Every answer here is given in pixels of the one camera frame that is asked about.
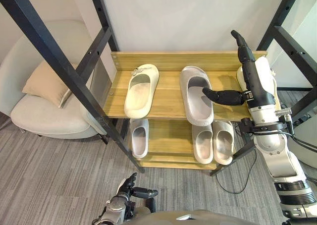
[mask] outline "wooden shelf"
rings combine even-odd
[[[187,163],[157,163],[157,162],[140,162],[142,167],[155,168],[175,168],[175,169],[216,169],[216,164],[187,164]]]
[[[235,71],[207,71],[206,73],[214,90],[241,90],[236,80]],[[179,76],[180,71],[161,71],[159,73],[158,85],[147,118],[186,119]],[[130,71],[117,72],[104,107],[104,111],[109,117],[126,117],[124,101],[130,78]],[[238,121],[241,118],[250,117],[246,104],[242,106],[224,106],[213,103],[213,113],[217,120]]]
[[[196,161],[191,124],[186,120],[150,119],[148,154],[137,160],[145,167],[210,169],[216,165]]]
[[[266,52],[253,52],[255,58]],[[159,70],[149,119],[148,154],[139,163],[143,167],[178,169],[216,169],[216,163],[203,165],[193,152],[191,124],[186,120],[179,85],[180,71],[187,65],[203,69],[214,90],[241,90],[236,72],[241,66],[237,52],[116,52],[111,53],[117,68],[104,111],[109,117],[125,118],[124,102],[131,72],[142,64],[154,64]],[[246,104],[223,106],[213,103],[215,120],[239,121],[250,117]]]

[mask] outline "slipper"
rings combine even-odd
[[[196,126],[207,126],[213,121],[212,102],[204,95],[203,88],[211,89],[206,73],[198,67],[187,66],[180,73],[187,120]]]
[[[277,95],[277,83],[276,83],[276,80],[274,78],[275,73],[273,70],[270,70],[267,58],[264,56],[258,58],[256,60],[256,68],[258,71],[261,69],[261,74],[263,74],[262,75],[263,79],[267,79],[267,82],[271,82],[271,84],[269,84],[269,87],[265,90],[267,90],[269,93],[274,95],[275,109],[280,110],[281,104],[279,102],[278,95]],[[242,66],[239,67],[239,69],[237,71],[237,80],[239,82],[239,85],[240,85],[242,91],[246,91],[247,85],[246,85],[246,82],[244,81],[244,78],[243,78]]]
[[[130,119],[132,138],[132,155],[135,158],[145,157],[149,147],[149,120]]]
[[[194,155],[198,162],[209,164],[213,159],[211,126],[192,125]]]
[[[149,113],[158,81],[155,65],[144,64],[132,72],[124,102],[124,112],[129,118],[143,118]]]
[[[214,121],[213,130],[213,157],[222,165],[232,162],[233,155],[233,127],[231,122]]]

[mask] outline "floor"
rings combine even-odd
[[[280,100],[290,106],[301,97],[286,92]],[[242,146],[237,135],[235,146]],[[158,211],[207,209],[262,225],[281,224],[286,218],[262,156],[257,154],[249,183],[239,195],[223,191],[204,170],[147,168],[138,174],[136,186],[159,191]],[[228,190],[240,190],[254,156],[252,152],[220,173],[220,183]],[[316,169],[303,168],[317,177]],[[105,145],[97,136],[81,140],[39,137],[10,124],[0,131],[0,225],[91,224],[121,180],[135,171],[113,141]]]

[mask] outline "shoe rack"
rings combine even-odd
[[[254,51],[255,58],[265,56],[265,51]],[[214,90],[241,90],[236,79],[241,63],[236,51],[225,52],[112,52],[117,69],[104,111],[109,117],[127,118],[124,101],[131,72],[140,65],[154,64],[159,70],[159,80],[154,93],[149,119],[149,151],[138,159],[142,167],[208,169],[216,162],[203,165],[195,160],[191,124],[186,120],[179,84],[181,70],[187,65],[203,69]],[[250,117],[246,104],[224,106],[213,103],[215,120],[240,121]]]

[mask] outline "black cable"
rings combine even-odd
[[[313,144],[310,144],[308,142],[305,142],[301,139],[298,139],[297,137],[295,137],[295,135],[292,135],[288,132],[265,132],[265,133],[256,133],[256,132],[251,132],[253,135],[257,135],[257,136],[261,136],[261,135],[274,135],[274,134],[286,134],[286,135],[289,135],[291,136],[291,138],[300,146],[312,151],[312,152],[316,152],[317,153],[317,150],[313,149],[313,148],[316,148],[317,149],[317,146],[313,145]]]
[[[219,180],[218,180],[218,177],[217,177],[217,174],[216,174],[216,180],[217,180],[219,186],[220,186],[224,191],[226,191],[227,193],[230,193],[230,194],[240,194],[240,193],[242,193],[242,192],[245,190],[245,188],[247,187],[248,181],[249,181],[249,176],[250,176],[251,170],[252,170],[254,164],[255,164],[256,161],[257,161],[257,152],[256,152],[256,150],[254,150],[254,152],[255,152],[255,157],[254,157],[254,161],[253,161],[253,163],[252,163],[252,165],[251,165],[251,167],[250,167],[250,170],[249,170],[249,173],[248,173],[248,177],[247,177],[247,181],[246,181],[244,187],[243,187],[239,192],[229,191],[229,190],[225,189],[225,188],[220,184],[220,182],[219,182]]]
[[[316,153],[317,153],[317,150],[306,146],[305,144],[301,143],[300,141],[297,141],[295,138],[293,138],[293,140],[294,140],[294,142],[296,142],[298,145],[300,145],[300,146],[302,146],[302,147],[304,147],[304,148],[306,148],[306,149],[308,149],[308,150],[310,150],[310,151],[312,151],[312,152],[316,152]]]
[[[262,135],[274,135],[274,134],[286,134],[289,136],[293,136],[292,134],[288,132],[264,132],[264,133],[257,133],[257,132],[251,132],[253,135],[262,136]]]
[[[317,146],[315,146],[315,145],[313,145],[313,144],[310,144],[310,143],[308,143],[308,142],[305,142],[305,141],[303,141],[303,140],[301,140],[301,139],[295,137],[295,135],[293,135],[292,138],[293,138],[293,139],[296,139],[297,141],[300,141],[301,143],[304,143],[304,144],[306,144],[306,145],[308,145],[308,146],[310,146],[310,147],[313,147],[313,148],[316,148],[316,149],[317,149]]]
[[[306,179],[310,182],[312,182],[313,184],[315,184],[317,186],[317,179],[316,178],[313,178],[313,177],[310,177],[309,175],[305,174],[306,176]]]

